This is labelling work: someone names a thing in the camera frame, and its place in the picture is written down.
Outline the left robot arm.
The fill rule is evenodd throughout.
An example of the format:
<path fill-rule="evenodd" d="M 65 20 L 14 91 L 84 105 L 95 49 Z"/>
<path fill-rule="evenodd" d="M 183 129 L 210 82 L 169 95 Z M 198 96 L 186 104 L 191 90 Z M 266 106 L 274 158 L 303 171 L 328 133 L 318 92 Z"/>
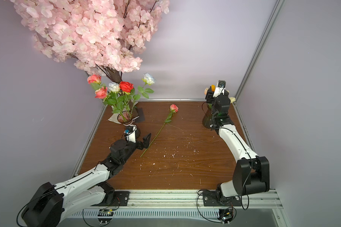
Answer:
<path fill-rule="evenodd" d="M 150 133 L 142 141 L 133 136 L 117 140 L 110 147 L 110 154 L 89 171 L 61 183 L 44 183 L 16 219 L 22 219 L 27 227 L 56 227 L 85 208 L 111 204 L 115 190 L 107 181 L 123 169 L 137 149 L 148 148 L 150 140 Z"/>

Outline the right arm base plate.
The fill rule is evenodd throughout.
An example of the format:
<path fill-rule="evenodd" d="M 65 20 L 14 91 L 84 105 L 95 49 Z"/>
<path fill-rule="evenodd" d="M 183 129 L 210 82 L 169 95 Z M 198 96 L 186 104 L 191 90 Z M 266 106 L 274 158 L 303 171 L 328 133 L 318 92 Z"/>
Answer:
<path fill-rule="evenodd" d="M 202 197 L 205 207 L 231 207 L 241 206 L 241 200 L 238 196 L 224 197 L 217 190 L 200 190 L 198 194 Z"/>

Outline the red rose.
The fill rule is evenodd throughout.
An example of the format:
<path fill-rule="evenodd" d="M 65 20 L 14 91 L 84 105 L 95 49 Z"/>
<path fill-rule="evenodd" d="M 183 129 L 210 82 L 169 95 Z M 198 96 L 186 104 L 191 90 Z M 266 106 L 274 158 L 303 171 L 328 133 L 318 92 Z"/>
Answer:
<path fill-rule="evenodd" d="M 139 99 L 139 93 L 136 92 L 134 85 L 130 82 L 120 82 L 120 93 L 121 98 L 123 101 L 123 108 L 126 112 L 123 114 L 123 117 L 126 117 L 127 119 L 136 117 L 136 107 L 135 103 Z"/>

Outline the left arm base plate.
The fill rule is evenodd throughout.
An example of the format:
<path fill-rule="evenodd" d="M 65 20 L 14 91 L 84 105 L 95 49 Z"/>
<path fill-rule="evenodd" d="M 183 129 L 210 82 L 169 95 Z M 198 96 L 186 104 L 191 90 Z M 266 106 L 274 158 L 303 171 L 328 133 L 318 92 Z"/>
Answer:
<path fill-rule="evenodd" d="M 94 204 L 92 207 L 107 207 L 107 206 L 115 206 L 115 207 L 125 207 L 128 204 L 129 200 L 129 191 L 114 191 L 113 193 L 106 195 L 104 200 L 99 204 Z"/>

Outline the white rose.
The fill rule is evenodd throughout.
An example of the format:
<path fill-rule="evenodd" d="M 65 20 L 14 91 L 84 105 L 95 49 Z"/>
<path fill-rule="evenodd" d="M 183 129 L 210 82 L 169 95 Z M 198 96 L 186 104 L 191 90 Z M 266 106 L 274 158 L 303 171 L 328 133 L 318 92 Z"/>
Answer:
<path fill-rule="evenodd" d="M 112 112 L 118 114 L 118 121 L 125 123 L 128 120 L 127 114 L 127 95 L 121 90 L 120 84 L 112 82 L 108 86 L 108 96 L 106 104 L 112 107 Z"/>
<path fill-rule="evenodd" d="M 149 74 L 149 73 L 145 73 L 144 77 L 142 79 L 143 81 L 143 85 L 142 86 L 137 86 L 135 88 L 134 94 L 131 95 L 131 112 L 134 111 L 135 109 L 135 103 L 140 99 L 140 98 L 149 98 L 150 94 L 153 94 L 154 91 L 149 88 L 151 85 L 154 85 L 156 80 L 154 79 L 154 77 Z"/>

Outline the pink orange rose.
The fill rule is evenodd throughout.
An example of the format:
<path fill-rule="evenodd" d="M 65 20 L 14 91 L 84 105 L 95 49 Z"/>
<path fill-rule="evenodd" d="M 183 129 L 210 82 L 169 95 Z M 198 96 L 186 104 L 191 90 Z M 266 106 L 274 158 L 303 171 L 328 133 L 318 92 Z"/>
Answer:
<path fill-rule="evenodd" d="M 92 87 L 94 91 L 102 88 L 101 76 L 93 74 L 87 78 L 88 84 Z"/>

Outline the white tulip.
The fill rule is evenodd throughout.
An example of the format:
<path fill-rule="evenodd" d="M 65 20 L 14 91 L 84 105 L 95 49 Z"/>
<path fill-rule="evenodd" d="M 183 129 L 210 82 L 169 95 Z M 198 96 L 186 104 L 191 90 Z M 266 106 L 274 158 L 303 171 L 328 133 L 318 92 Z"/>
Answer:
<path fill-rule="evenodd" d="M 230 103 L 233 104 L 235 101 L 236 101 L 236 98 L 235 97 L 230 97 Z"/>

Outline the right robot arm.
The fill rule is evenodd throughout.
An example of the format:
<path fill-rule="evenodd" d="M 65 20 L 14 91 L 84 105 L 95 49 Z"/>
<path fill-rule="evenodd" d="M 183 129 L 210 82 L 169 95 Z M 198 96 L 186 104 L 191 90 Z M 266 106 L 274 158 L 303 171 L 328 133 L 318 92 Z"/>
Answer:
<path fill-rule="evenodd" d="M 233 178 L 217 186 L 219 198 L 247 196 L 270 190 L 270 164 L 243 140 L 228 115 L 232 103 L 224 89 L 209 87 L 205 90 L 206 103 L 211 105 L 210 128 L 215 130 L 230 149 L 236 161 Z"/>

